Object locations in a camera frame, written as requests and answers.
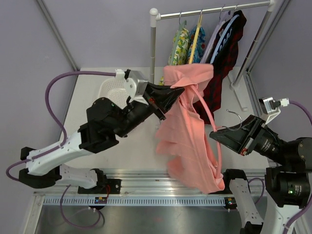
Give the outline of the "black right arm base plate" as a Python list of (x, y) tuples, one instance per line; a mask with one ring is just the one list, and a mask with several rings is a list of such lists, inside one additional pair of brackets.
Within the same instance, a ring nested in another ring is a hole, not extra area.
[(217, 191), (217, 192), (211, 192), (209, 194), (210, 195), (228, 195), (228, 194), (232, 194), (232, 191), (230, 190), (229, 187), (226, 186), (224, 190)]

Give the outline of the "pink pleated skirt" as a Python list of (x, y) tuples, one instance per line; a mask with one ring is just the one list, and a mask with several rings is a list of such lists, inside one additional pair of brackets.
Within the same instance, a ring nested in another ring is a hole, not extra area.
[(163, 74), (164, 85), (184, 87), (185, 91), (166, 113), (156, 133), (159, 139), (156, 152), (173, 156), (167, 163), (168, 174), (183, 185), (205, 194), (224, 190), (223, 174), (216, 171), (218, 156), (207, 141), (205, 123), (193, 106), (199, 98), (191, 89), (193, 85), (203, 97), (214, 76), (213, 66), (201, 63), (166, 66)]

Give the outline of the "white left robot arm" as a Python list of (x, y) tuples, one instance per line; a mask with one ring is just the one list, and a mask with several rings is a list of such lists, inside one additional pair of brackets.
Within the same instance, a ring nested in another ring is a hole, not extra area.
[(87, 122), (67, 137), (64, 143), (55, 143), (40, 150), (22, 148), (21, 159), (27, 162), (26, 167), (19, 171), (18, 181), (35, 189), (61, 183), (78, 186), (90, 193), (102, 193), (108, 184), (102, 170), (73, 168), (67, 166), (66, 162), (118, 145), (117, 137), (126, 137), (151, 115), (164, 120), (165, 113), (184, 90), (183, 87), (148, 83), (143, 94), (145, 102), (127, 99), (123, 109), (106, 97), (98, 98), (86, 110)]

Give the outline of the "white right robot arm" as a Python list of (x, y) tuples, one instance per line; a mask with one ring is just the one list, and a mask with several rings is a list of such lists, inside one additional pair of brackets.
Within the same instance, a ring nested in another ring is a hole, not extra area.
[(242, 234), (290, 234), (293, 224), (312, 204), (309, 174), (312, 172), (312, 139), (281, 140), (259, 117), (250, 115), (240, 125), (211, 132), (209, 137), (232, 151), (247, 156), (257, 152), (276, 163), (266, 168), (265, 218), (261, 218), (252, 199), (243, 170), (227, 169), (222, 190), (232, 193), (239, 211)]

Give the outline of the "pink skirt hanger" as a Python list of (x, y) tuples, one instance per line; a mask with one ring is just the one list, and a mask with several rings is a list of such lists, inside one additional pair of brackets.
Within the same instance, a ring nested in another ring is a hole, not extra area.
[[(219, 126), (217, 127), (215, 124), (215, 121), (212, 117), (212, 113), (210, 111), (210, 109), (208, 108), (208, 105), (206, 104), (206, 102), (204, 101), (203, 97), (201, 96), (201, 94), (199, 93), (199, 91), (192, 85), (191, 86), (192, 91), (197, 95), (197, 97), (199, 98), (199, 101), (201, 102), (202, 106), (204, 107), (206, 114), (210, 120), (213, 132), (217, 132), (219, 129), (224, 129), (226, 126)], [(240, 123), (242, 122), (242, 118), (241, 116), (233, 111), (230, 111), (229, 109), (226, 110), (228, 113), (234, 114), (239, 118)], [(218, 166), (217, 166), (217, 173), (221, 174), (221, 169), (222, 169), (222, 152), (221, 152), (221, 144), (219, 142), (216, 143), (217, 146), (217, 154), (218, 154)]]

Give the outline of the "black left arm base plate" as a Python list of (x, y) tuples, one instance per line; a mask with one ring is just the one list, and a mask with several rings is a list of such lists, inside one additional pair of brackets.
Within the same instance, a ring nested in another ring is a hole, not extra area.
[(109, 178), (105, 181), (98, 182), (97, 185), (91, 189), (79, 187), (78, 194), (120, 194), (121, 182), (121, 179)]

